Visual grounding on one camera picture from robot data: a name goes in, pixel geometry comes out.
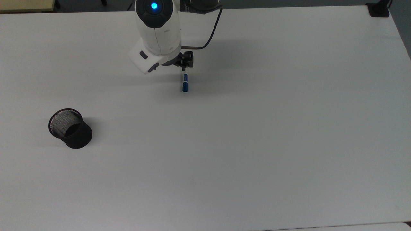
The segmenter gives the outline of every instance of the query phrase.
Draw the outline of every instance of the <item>black mesh pen holder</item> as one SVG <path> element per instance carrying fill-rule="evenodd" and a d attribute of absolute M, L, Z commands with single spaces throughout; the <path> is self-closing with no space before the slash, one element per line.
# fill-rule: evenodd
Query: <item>black mesh pen holder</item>
<path fill-rule="evenodd" d="M 86 146 L 93 135 L 91 128 L 83 121 L 81 114 L 70 108 L 54 113 L 48 122 L 48 130 L 67 146 L 76 149 Z"/>

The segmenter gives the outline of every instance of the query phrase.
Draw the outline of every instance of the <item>table surface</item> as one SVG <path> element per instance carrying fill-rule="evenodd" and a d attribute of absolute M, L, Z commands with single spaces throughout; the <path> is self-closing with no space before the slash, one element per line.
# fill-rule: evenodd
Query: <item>table surface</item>
<path fill-rule="evenodd" d="M 405 223 L 367 224 L 353 226 L 337 226 L 310 229 L 289 229 L 291 231 L 411 231 Z"/>
<path fill-rule="evenodd" d="M 0 13 L 52 11 L 54 0 L 0 0 Z"/>
<path fill-rule="evenodd" d="M 217 12 L 180 13 L 185 46 Z M 367 8 L 224 10 L 143 75 L 133 12 L 0 16 L 0 229 L 257 231 L 411 220 L 411 62 Z M 91 143 L 47 123 L 82 113 Z"/>

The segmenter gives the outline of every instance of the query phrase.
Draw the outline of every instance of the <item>marker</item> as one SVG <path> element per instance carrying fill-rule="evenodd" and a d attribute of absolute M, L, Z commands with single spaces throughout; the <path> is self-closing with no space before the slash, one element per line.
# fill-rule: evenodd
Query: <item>marker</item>
<path fill-rule="evenodd" d="M 184 93 L 188 92 L 188 72 L 187 72 L 187 68 L 184 68 L 184 71 L 182 72 L 182 91 Z"/>

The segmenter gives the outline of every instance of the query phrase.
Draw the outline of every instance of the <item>black button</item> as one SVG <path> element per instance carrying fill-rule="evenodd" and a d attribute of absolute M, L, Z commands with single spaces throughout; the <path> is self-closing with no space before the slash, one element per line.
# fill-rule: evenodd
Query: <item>black button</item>
<path fill-rule="evenodd" d="M 143 57 L 143 59 L 148 58 L 148 56 L 144 53 L 144 51 L 140 51 L 140 55 L 141 55 L 141 57 Z"/>
<path fill-rule="evenodd" d="M 152 72 L 154 69 L 156 69 L 158 66 L 160 66 L 159 63 L 154 64 L 149 70 L 148 72 Z"/>
<path fill-rule="evenodd" d="M 164 10 L 163 13 L 166 16 L 170 16 L 170 13 L 173 10 L 173 0 L 164 0 Z"/>
<path fill-rule="evenodd" d="M 144 10 L 144 3 L 143 3 L 143 1 L 138 1 L 138 2 L 137 2 L 136 10 L 137 10 L 137 13 L 139 13 L 140 15 L 144 14 L 145 10 Z"/>
<path fill-rule="evenodd" d="M 147 16 L 144 18 L 144 23 L 145 23 L 148 27 L 151 27 L 151 28 L 159 28 L 159 27 L 162 27 L 162 26 L 164 25 L 164 19 L 163 19 L 163 17 L 161 17 L 161 16 L 155 16 L 155 17 L 153 17 L 153 16 L 150 16 L 150 15 L 147 15 Z"/>

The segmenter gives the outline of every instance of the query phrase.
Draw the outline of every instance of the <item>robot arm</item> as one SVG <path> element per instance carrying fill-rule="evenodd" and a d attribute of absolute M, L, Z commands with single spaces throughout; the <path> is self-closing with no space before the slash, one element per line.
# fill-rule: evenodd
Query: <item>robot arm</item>
<path fill-rule="evenodd" d="M 222 9 L 218 5 L 219 0 L 136 0 L 134 12 L 137 28 L 140 32 L 137 44 L 128 53 L 132 62 L 144 74 L 155 70 L 158 66 L 176 65 L 192 67 L 192 51 L 181 54 L 181 33 L 178 7 L 181 11 L 198 14 L 206 14 L 216 9 Z"/>
<path fill-rule="evenodd" d="M 180 20 L 172 0 L 136 0 L 141 38 L 128 53 L 144 74 L 176 58 L 181 50 Z"/>

